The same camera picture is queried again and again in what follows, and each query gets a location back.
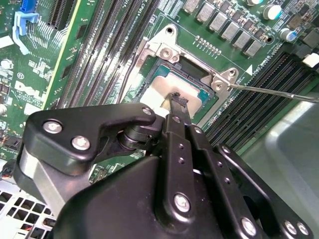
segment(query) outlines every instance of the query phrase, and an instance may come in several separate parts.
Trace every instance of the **hex bolt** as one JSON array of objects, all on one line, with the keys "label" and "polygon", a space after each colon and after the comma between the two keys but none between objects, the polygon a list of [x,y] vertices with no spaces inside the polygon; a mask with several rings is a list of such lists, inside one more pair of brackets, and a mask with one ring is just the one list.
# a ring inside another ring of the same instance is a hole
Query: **hex bolt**
[{"label": "hex bolt", "polygon": [[226,146],[221,146],[225,153],[230,153],[230,150]]},{"label": "hex bolt", "polygon": [[196,131],[196,133],[201,133],[201,130],[198,127],[195,127],[195,131]]},{"label": "hex bolt", "polygon": [[90,141],[83,136],[76,136],[72,139],[72,145],[78,150],[88,150],[90,148]]},{"label": "hex bolt", "polygon": [[248,218],[243,218],[241,220],[241,224],[243,225],[245,232],[251,236],[255,236],[257,231],[254,226],[254,224],[248,219]]},{"label": "hex bolt", "polygon": [[143,108],[143,112],[149,116],[152,114],[152,112],[148,108]]},{"label": "hex bolt", "polygon": [[308,232],[308,230],[307,230],[307,228],[305,227],[304,224],[297,223],[297,226],[298,226],[299,230],[302,232],[302,234],[309,235],[309,232]]},{"label": "hex bolt", "polygon": [[296,228],[291,224],[291,222],[285,221],[285,226],[286,226],[287,230],[288,230],[291,234],[297,235],[297,230],[296,230]]},{"label": "hex bolt", "polygon": [[60,133],[62,125],[55,121],[47,121],[43,124],[43,129],[48,133]]},{"label": "hex bolt", "polygon": [[183,213],[186,213],[190,210],[189,200],[182,194],[176,194],[174,197],[174,203],[176,207]]}]

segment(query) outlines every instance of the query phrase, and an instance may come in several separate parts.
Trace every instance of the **small black component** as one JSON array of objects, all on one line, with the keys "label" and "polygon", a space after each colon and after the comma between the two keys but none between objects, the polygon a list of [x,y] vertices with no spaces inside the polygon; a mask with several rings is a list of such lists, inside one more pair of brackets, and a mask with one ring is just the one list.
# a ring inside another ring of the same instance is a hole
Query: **small black component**
[{"label": "small black component", "polygon": [[312,30],[304,38],[302,38],[302,42],[307,44],[310,48],[315,48],[319,44],[319,33]]},{"label": "small black component", "polygon": [[66,76],[70,73],[70,71],[71,71],[71,69],[72,69],[72,66],[73,66],[73,64],[70,64],[70,65],[68,65],[67,67],[64,68],[63,75],[62,75],[62,79],[63,79],[64,77],[66,77]]},{"label": "small black component", "polygon": [[220,7],[220,11],[223,12],[223,13],[226,13],[230,7],[230,2],[229,1],[225,1],[223,2],[222,6]]},{"label": "small black component", "polygon": [[254,24],[254,22],[251,19],[248,19],[247,22],[245,23],[245,25],[243,26],[243,28],[246,31],[249,31],[249,29],[252,27],[253,24]]},{"label": "small black component", "polygon": [[87,26],[88,24],[80,26],[78,33],[76,34],[76,38],[75,38],[76,40],[84,36]]},{"label": "small black component", "polygon": [[301,16],[299,14],[294,15],[288,22],[287,26],[292,29],[296,29],[303,22]]},{"label": "small black component", "polygon": [[265,30],[262,29],[262,28],[259,28],[258,31],[255,33],[254,36],[255,36],[257,39],[259,39],[264,33],[265,33]]},{"label": "small black component", "polygon": [[58,31],[63,30],[66,27],[75,2],[76,0],[54,0],[48,25]]},{"label": "small black component", "polygon": [[319,27],[319,15],[313,20],[313,25],[315,25],[315,27]]},{"label": "small black component", "polygon": [[1,92],[7,95],[9,93],[9,89],[9,86],[3,85],[1,88]]},{"label": "small black component", "polygon": [[303,5],[303,7],[299,10],[299,14],[301,15],[301,16],[303,16],[303,15],[305,15],[306,13],[307,13],[307,11],[310,9],[310,7],[307,5],[307,4],[305,4],[305,5]]},{"label": "small black component", "polygon": [[10,136],[10,138],[4,143],[4,145],[12,150],[17,151],[21,144],[21,138],[16,136]]},{"label": "small black component", "polygon": [[243,13],[240,10],[237,10],[234,15],[232,16],[232,20],[234,22],[238,22],[239,18],[243,15]]}]

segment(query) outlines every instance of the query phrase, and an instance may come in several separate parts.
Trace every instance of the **surface mount component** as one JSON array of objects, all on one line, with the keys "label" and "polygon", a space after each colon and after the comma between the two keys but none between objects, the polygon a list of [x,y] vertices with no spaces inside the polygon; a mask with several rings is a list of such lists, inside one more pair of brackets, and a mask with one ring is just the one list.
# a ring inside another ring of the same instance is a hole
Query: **surface mount component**
[{"label": "surface mount component", "polygon": [[227,17],[222,13],[218,13],[216,17],[213,19],[213,21],[211,22],[211,24],[209,25],[209,29],[213,31],[219,31],[224,26],[226,21],[227,21]]}]

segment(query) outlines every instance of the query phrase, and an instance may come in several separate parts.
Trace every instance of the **gray metal surface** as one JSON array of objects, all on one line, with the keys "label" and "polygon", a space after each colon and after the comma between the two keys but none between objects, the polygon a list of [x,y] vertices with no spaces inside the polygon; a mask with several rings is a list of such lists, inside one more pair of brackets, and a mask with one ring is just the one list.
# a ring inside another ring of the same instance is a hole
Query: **gray metal surface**
[{"label": "gray metal surface", "polygon": [[319,239],[319,104],[300,102],[242,157]]}]

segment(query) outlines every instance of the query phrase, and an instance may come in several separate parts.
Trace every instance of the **capacitor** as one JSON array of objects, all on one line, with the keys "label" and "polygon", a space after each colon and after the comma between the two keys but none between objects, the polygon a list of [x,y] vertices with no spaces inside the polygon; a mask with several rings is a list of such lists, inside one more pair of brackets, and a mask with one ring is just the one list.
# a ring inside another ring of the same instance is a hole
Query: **capacitor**
[{"label": "capacitor", "polygon": [[246,0],[248,6],[261,4],[264,0]]},{"label": "capacitor", "polygon": [[6,106],[4,104],[0,104],[0,116],[4,116],[6,113]]},{"label": "capacitor", "polygon": [[281,39],[287,42],[292,42],[297,38],[297,33],[295,31],[291,31],[289,28],[282,29],[279,35]]},{"label": "capacitor", "polygon": [[275,20],[280,17],[281,13],[282,8],[280,5],[269,4],[265,6],[263,15],[266,20]]}]

